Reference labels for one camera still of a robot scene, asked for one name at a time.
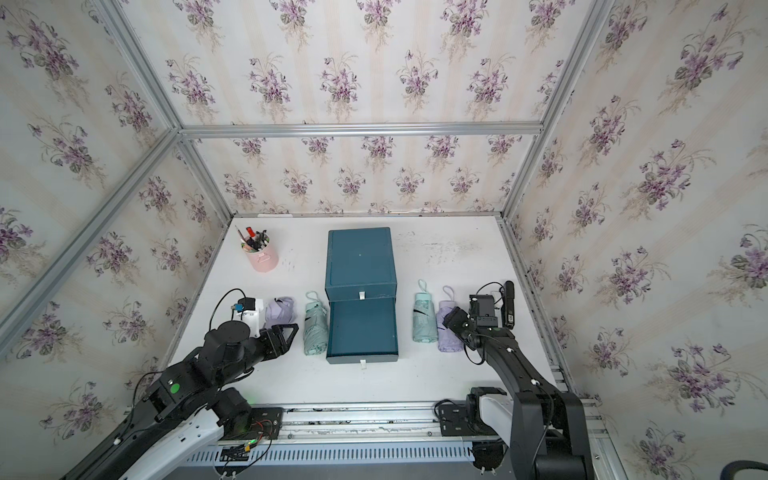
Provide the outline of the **teal drawer cabinet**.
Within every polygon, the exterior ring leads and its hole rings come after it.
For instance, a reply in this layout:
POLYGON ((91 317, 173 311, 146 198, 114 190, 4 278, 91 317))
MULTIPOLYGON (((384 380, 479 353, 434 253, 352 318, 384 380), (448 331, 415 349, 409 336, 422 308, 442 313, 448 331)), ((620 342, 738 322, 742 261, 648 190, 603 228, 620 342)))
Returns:
POLYGON ((328 232, 330 364, 395 362, 397 276, 388 227, 328 232))

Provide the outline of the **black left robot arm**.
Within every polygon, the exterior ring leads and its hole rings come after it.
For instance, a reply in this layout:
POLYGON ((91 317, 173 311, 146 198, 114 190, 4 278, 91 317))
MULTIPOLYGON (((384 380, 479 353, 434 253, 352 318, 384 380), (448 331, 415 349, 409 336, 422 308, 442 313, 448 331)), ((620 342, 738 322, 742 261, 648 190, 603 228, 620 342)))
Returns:
POLYGON ((161 479, 226 435, 252 444, 255 418, 235 383, 289 352, 295 322, 254 332, 232 318, 201 346, 156 374, 126 419, 68 473, 68 479, 161 479))

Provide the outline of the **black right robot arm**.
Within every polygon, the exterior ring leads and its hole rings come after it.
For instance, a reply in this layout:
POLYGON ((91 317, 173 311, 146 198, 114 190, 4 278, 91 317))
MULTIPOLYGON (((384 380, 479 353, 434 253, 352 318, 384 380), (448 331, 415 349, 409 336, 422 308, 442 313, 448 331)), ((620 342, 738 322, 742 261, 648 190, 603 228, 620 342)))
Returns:
POLYGON ((577 395, 547 381, 524 355, 511 326, 514 315, 496 316, 490 295, 472 295, 470 308, 456 306, 443 319, 465 349, 477 352, 503 386, 474 387, 462 402, 433 407, 444 436, 491 436, 476 443, 480 470, 508 459, 516 479, 593 479, 595 470, 584 406, 577 395))

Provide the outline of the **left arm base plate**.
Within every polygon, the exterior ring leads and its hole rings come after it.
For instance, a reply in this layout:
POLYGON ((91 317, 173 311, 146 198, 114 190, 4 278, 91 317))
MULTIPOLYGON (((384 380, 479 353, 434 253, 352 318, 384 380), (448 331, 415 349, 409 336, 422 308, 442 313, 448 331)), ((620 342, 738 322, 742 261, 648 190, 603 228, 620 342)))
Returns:
POLYGON ((217 392, 207 408, 218 418, 225 441, 275 440, 285 413, 282 407, 252 406, 235 388, 217 392))

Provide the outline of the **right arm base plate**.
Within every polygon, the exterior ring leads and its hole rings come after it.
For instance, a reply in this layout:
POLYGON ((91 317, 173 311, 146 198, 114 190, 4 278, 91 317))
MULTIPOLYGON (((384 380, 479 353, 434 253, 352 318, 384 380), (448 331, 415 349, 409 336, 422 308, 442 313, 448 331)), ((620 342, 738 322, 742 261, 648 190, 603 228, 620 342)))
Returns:
POLYGON ((495 435, 495 430, 485 424, 480 416, 480 398, 485 395, 506 396, 507 392, 496 387, 473 387, 463 401, 451 399, 437 401, 432 411, 439 423, 441 436, 495 435))

